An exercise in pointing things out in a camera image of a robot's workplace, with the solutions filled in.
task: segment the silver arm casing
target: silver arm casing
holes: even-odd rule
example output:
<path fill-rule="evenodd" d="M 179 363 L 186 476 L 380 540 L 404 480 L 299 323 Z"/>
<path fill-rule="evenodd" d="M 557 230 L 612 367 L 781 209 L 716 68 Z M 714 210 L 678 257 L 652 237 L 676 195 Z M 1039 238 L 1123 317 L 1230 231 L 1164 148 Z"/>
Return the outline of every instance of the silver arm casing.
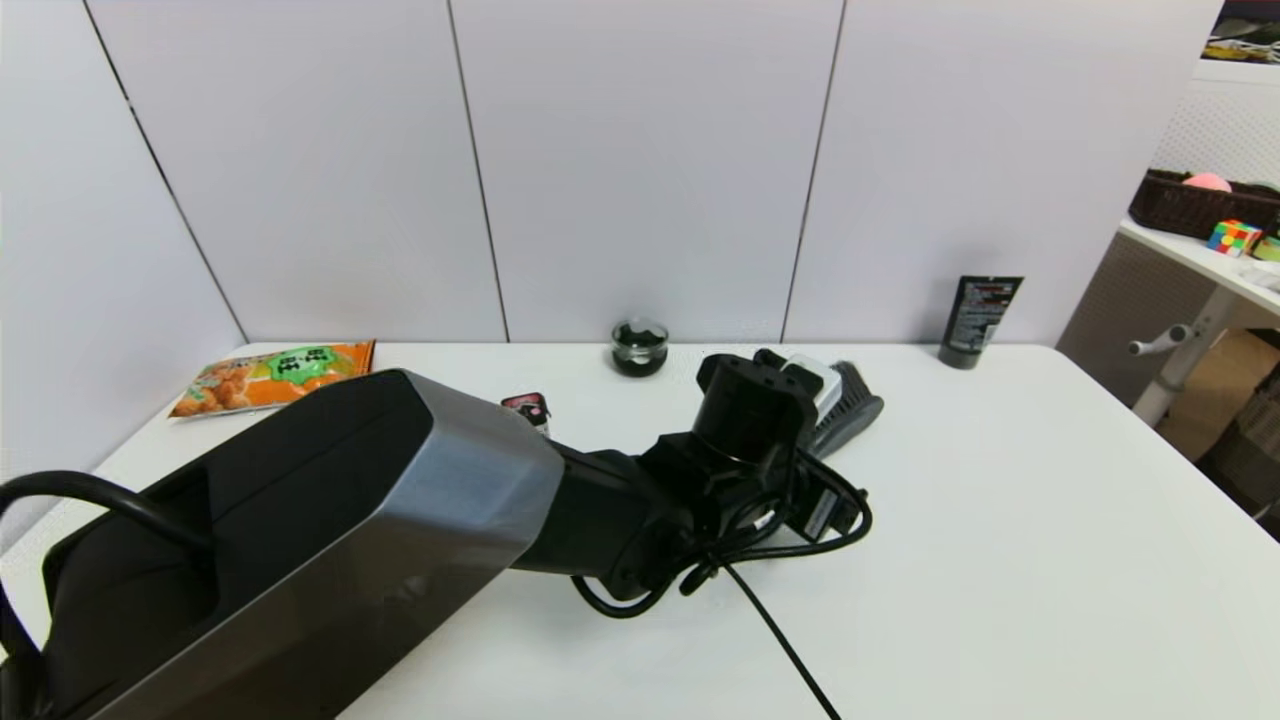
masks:
<path fill-rule="evenodd" d="M 561 456 L 515 413 L 397 372 L 433 425 L 380 506 L 92 717 L 333 717 L 532 543 Z"/>

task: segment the pegboard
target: pegboard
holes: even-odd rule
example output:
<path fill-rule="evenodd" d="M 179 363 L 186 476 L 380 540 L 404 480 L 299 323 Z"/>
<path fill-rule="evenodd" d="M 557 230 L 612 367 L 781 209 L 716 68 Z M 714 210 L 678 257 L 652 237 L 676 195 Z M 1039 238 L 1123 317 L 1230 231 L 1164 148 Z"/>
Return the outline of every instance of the pegboard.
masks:
<path fill-rule="evenodd" d="M 1280 183 L 1280 67 L 1202 60 L 1151 167 Z"/>
<path fill-rule="evenodd" d="M 1169 355 L 1129 355 L 1129 341 L 1151 340 L 1199 313 L 1213 281 L 1140 243 L 1115 236 L 1075 307 L 1057 350 L 1116 400 L 1133 405 Z"/>

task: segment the small box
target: small box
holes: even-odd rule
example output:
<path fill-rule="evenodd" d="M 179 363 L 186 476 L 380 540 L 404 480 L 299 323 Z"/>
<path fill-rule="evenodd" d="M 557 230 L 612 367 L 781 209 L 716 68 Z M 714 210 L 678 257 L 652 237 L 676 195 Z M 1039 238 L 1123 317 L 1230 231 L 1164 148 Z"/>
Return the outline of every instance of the small box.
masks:
<path fill-rule="evenodd" d="M 1253 249 L 1253 243 L 1262 237 L 1262 231 L 1240 220 L 1222 220 L 1213 228 L 1213 234 L 1208 238 L 1208 249 L 1239 258 Z"/>
<path fill-rule="evenodd" d="M 547 410 L 547 398 L 540 392 L 527 392 L 502 401 L 502 406 L 515 410 L 521 418 L 529 420 L 535 430 L 545 437 L 552 437 L 552 414 Z"/>
<path fill-rule="evenodd" d="M 1280 237 L 1266 236 L 1253 243 L 1253 256 L 1258 260 L 1280 263 Z"/>

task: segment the pink ball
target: pink ball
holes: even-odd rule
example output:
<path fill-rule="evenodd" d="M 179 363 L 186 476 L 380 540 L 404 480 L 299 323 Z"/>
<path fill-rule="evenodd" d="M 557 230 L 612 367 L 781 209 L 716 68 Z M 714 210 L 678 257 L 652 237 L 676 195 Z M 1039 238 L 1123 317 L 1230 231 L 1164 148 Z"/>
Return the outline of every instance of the pink ball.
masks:
<path fill-rule="evenodd" d="M 1192 176 L 1184 179 L 1183 184 L 1203 187 L 1204 190 L 1221 190 L 1222 192 L 1231 192 L 1231 183 L 1226 182 L 1220 176 L 1215 176 L 1213 173 L 1199 173 L 1197 176 Z"/>

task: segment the white shelf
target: white shelf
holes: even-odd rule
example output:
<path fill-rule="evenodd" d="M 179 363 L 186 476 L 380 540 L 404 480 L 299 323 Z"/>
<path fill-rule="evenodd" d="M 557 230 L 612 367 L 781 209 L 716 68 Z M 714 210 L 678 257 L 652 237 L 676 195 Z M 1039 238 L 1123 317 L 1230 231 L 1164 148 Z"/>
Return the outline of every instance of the white shelf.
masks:
<path fill-rule="evenodd" d="M 1280 315 L 1280 292 L 1267 290 L 1240 277 L 1242 269 L 1251 268 L 1262 260 L 1230 258 L 1210 250 L 1202 240 L 1146 228 L 1128 215 L 1120 220 L 1120 233 L 1229 288 L 1267 313 Z"/>
<path fill-rule="evenodd" d="M 1243 82 L 1280 87 L 1280 65 L 1201 60 L 1196 64 L 1196 72 L 1192 74 L 1192 78 L 1208 82 Z"/>

